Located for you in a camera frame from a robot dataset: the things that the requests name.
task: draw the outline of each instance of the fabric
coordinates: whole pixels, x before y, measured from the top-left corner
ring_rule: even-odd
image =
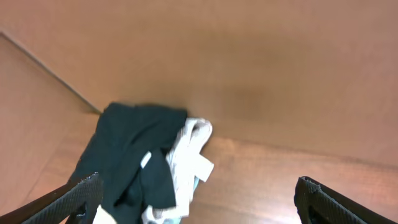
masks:
[[[189,204],[199,178],[206,181],[214,165],[200,155],[213,127],[201,118],[188,118],[173,149],[166,157],[173,177],[177,206],[168,209],[154,209],[149,206],[142,214],[144,223],[180,223],[189,215]]]
[[[104,180],[101,206],[120,224],[141,223],[147,205],[175,206],[165,155],[186,118],[185,110],[111,103],[99,117],[96,131],[70,179],[99,172]],[[149,151],[152,157],[141,169],[140,161]]]

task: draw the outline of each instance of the wooden floor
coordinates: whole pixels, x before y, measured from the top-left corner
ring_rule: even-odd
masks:
[[[67,181],[98,115],[4,39],[0,104],[1,215]],[[183,223],[300,223],[302,175],[398,222],[397,168],[219,137],[203,153],[215,169]]]

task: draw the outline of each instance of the wooden wall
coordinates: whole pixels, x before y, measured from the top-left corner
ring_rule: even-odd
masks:
[[[397,164],[396,0],[1,4],[4,33],[101,110],[182,106],[220,136]]]

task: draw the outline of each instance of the brown panel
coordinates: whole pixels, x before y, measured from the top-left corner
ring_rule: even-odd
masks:
[[[95,131],[97,120],[98,115],[82,114],[73,122],[72,128],[60,141],[37,183],[20,206],[63,186],[68,181]]]
[[[398,222],[398,169],[225,138],[203,150],[215,164],[199,184],[187,223],[301,223],[297,179],[307,175]]]
[[[20,207],[70,124],[87,111],[0,35],[0,215]]]
[[[187,107],[216,134],[396,165],[396,0],[3,0],[4,31],[104,108]]]

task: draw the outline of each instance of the wooden surface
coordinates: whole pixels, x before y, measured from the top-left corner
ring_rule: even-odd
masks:
[[[89,107],[0,35],[0,215],[20,207]]]
[[[2,0],[4,32],[103,109],[397,165],[398,1]]]
[[[42,171],[25,203],[63,185],[94,131],[97,116],[80,117]],[[398,169],[212,137],[203,150],[215,163],[182,223],[300,223],[293,196],[309,175],[398,222]]]

